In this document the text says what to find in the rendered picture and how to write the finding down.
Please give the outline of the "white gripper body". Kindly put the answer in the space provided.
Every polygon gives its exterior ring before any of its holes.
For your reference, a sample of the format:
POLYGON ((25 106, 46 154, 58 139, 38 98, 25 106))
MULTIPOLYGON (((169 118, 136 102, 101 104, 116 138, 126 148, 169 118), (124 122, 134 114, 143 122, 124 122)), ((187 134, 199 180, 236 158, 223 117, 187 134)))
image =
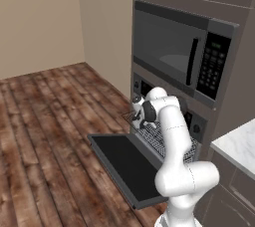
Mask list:
POLYGON ((140 110, 141 110, 141 106, 144 102, 144 98, 141 97, 141 96, 135 96, 133 99, 132 99, 132 108, 133 110, 135 111, 135 114, 139 113, 140 115, 140 110))

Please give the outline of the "black glass oven door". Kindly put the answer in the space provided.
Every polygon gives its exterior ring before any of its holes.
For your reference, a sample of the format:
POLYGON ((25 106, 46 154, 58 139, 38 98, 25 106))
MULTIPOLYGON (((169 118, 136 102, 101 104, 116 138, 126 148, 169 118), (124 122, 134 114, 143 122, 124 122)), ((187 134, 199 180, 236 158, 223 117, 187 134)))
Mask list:
POLYGON ((167 201, 154 184, 162 162, 134 134, 89 134, 88 140, 108 175, 133 209, 167 201))

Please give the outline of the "grey built-in oven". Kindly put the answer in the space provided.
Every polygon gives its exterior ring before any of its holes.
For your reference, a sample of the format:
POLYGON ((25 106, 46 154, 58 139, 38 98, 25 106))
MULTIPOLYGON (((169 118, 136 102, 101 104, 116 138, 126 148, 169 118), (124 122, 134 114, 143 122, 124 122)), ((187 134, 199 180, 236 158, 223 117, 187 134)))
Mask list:
MULTIPOLYGON (((152 83, 138 74, 133 74, 132 95, 134 97, 141 96, 145 98, 152 88, 152 83)), ((187 110, 183 116, 191 139, 191 149, 184 155, 183 161, 190 163, 198 159, 207 121, 193 110, 187 110)), ((165 158, 165 148, 160 123, 157 121, 155 125, 148 124, 144 128, 139 128, 139 120, 132 120, 133 117, 134 113, 127 115, 127 120, 130 122, 130 131, 147 145, 160 160, 163 160, 165 158)))

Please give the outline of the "grey microwave oven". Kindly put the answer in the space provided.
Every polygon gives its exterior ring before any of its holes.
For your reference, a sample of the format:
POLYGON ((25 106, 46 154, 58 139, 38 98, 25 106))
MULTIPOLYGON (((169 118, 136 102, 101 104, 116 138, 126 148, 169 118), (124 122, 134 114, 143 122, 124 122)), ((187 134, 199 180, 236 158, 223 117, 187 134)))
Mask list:
POLYGON ((136 1, 133 60, 212 108, 237 28, 234 23, 136 1), (186 71, 194 38, 199 41, 191 85, 187 86, 186 71))

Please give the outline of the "grey-brown tall cabinet housing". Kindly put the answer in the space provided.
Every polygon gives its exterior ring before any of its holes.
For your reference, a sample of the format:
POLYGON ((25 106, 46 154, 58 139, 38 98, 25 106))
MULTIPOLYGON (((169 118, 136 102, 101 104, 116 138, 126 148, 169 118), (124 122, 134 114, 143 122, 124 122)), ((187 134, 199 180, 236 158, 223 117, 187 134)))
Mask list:
POLYGON ((182 97, 188 110, 193 110, 207 121, 199 153, 199 158, 205 158, 214 139, 255 118, 255 7, 206 0, 133 0, 133 7, 136 1, 215 18, 238 26, 212 108, 137 64, 133 60, 132 46, 131 92, 133 74, 138 74, 152 83, 153 87, 163 87, 169 94, 182 97))

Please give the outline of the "grey-brown base cupboard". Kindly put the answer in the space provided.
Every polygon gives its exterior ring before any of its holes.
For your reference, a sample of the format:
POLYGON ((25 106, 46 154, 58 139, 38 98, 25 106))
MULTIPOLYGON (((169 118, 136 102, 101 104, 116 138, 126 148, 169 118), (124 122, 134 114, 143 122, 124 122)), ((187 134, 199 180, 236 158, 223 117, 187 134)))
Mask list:
POLYGON ((216 151, 213 151, 211 161, 219 170, 220 181, 196 204, 195 217, 202 227, 255 227, 255 213, 229 188, 238 167, 216 151))

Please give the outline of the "grey-brown drawer front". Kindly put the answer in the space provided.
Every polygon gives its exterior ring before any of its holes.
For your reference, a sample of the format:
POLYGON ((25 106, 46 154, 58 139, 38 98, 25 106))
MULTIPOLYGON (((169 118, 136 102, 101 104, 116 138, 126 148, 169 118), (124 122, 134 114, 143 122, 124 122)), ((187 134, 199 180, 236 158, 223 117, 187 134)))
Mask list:
POLYGON ((242 203, 255 213, 254 179, 236 168, 229 182, 229 188, 242 203))

